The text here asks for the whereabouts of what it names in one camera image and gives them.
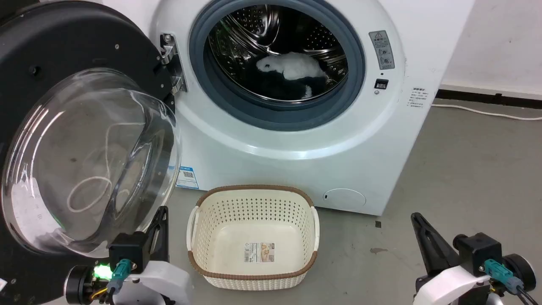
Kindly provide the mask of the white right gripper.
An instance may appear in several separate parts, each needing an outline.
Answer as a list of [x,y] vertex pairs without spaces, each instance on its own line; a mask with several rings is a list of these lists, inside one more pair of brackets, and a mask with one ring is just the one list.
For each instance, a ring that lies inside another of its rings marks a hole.
[[411,221],[426,274],[434,277],[414,298],[414,305],[449,305],[490,276],[476,277],[459,265],[459,255],[422,214],[411,214]]

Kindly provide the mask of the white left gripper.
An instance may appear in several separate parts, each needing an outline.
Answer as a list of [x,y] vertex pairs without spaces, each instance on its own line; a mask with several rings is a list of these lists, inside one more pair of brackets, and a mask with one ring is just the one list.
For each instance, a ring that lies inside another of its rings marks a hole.
[[194,286],[183,269],[170,262],[169,211],[161,206],[147,228],[145,255],[148,262],[141,274],[131,274],[115,293],[115,305],[191,305]]

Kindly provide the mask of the black washer door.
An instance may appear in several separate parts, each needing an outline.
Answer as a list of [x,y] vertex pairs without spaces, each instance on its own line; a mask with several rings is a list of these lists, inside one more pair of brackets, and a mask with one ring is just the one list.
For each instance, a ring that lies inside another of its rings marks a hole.
[[79,0],[0,2],[0,305],[115,305],[120,233],[167,206],[182,142],[161,47]]

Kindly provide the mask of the white front-load washing machine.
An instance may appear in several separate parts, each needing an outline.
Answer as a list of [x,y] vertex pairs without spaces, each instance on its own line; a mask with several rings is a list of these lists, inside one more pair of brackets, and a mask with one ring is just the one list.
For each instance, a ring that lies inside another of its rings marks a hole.
[[[199,190],[232,185],[280,185],[304,191],[323,207],[331,189],[366,197],[358,213],[381,216],[432,105],[476,0],[326,0],[358,33],[365,81],[340,116],[301,131],[265,130],[221,110],[205,94],[191,65],[195,18],[210,0],[95,0],[129,17],[157,46],[176,37],[187,83],[175,94],[181,166],[192,167]],[[384,30],[395,68],[380,70],[369,32]],[[374,89],[377,78],[387,89]],[[407,106],[424,88],[424,108]]]

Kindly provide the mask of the metal door hinge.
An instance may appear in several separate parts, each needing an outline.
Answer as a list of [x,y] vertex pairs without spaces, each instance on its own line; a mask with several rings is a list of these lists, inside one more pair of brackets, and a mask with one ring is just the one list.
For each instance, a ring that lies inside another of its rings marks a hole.
[[162,33],[160,47],[161,63],[168,70],[171,79],[171,93],[175,95],[178,92],[186,92],[187,83],[176,37],[172,33]]

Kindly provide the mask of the stainless steel washer drum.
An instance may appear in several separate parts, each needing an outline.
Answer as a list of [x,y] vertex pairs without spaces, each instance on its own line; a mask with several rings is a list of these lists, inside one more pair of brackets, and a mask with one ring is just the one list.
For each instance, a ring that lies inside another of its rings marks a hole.
[[255,69],[260,58],[290,52],[315,58],[326,73],[329,90],[315,98],[336,89],[348,75],[346,55],[331,30],[312,16],[286,6],[240,8],[216,23],[207,39],[217,66],[233,85],[243,73]]

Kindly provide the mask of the blue energy label sticker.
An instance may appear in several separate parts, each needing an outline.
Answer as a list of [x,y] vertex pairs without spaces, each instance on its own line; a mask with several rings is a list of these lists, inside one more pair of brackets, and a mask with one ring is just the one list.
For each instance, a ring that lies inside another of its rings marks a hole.
[[180,166],[175,185],[184,189],[199,189],[194,169],[192,167]]

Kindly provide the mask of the paper product label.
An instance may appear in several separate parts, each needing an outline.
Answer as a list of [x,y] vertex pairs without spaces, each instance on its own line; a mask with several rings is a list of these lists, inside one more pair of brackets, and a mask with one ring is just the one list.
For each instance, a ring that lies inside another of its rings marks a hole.
[[275,262],[275,243],[249,242],[243,247],[244,263],[261,264]]

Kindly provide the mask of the round filter cover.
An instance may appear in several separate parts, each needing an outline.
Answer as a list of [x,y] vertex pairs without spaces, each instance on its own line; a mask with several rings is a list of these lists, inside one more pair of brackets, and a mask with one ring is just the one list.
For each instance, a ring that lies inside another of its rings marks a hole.
[[359,212],[366,197],[352,189],[331,189],[323,194],[323,207],[332,210]]

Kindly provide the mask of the cream laundry basket brown rim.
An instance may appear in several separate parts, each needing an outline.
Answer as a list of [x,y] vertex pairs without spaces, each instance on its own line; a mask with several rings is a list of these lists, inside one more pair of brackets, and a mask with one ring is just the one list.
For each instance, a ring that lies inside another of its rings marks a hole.
[[[318,256],[320,222],[310,197],[276,185],[211,189],[192,209],[188,260],[211,285],[230,290],[280,290],[305,278]],[[249,242],[275,243],[275,262],[244,263]]]

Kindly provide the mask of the white text sticker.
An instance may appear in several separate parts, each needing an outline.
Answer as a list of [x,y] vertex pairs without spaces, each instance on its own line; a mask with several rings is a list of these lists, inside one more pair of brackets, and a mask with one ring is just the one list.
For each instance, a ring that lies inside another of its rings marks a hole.
[[424,88],[414,87],[410,91],[407,106],[411,108],[424,108],[429,98],[429,92]]

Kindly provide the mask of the black baseboard strip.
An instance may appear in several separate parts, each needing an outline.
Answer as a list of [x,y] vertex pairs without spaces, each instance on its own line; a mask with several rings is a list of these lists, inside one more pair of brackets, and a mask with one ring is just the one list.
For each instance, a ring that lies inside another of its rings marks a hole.
[[508,97],[501,93],[480,94],[439,89],[436,93],[436,98],[542,110],[542,100]]

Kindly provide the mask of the dark garment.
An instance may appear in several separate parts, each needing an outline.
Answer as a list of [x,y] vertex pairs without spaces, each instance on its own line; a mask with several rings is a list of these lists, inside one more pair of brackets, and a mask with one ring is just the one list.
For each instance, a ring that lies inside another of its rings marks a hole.
[[278,71],[252,69],[243,73],[235,83],[256,97],[280,103],[304,102],[329,90],[327,77],[321,73],[291,76]]

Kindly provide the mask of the grey warning sticker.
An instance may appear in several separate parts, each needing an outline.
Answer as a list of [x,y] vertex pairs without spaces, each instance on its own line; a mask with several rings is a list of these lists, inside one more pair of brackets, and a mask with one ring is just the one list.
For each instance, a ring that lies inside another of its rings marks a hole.
[[379,69],[387,70],[395,68],[393,50],[385,30],[369,32],[372,45],[376,52]]

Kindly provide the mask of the white fluffy garment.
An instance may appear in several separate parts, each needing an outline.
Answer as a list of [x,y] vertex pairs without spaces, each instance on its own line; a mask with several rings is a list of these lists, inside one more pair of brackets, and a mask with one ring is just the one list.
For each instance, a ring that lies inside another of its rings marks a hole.
[[321,73],[327,77],[320,63],[315,58],[307,54],[295,52],[260,58],[255,62],[255,69],[264,72],[278,71],[291,76],[301,73]]

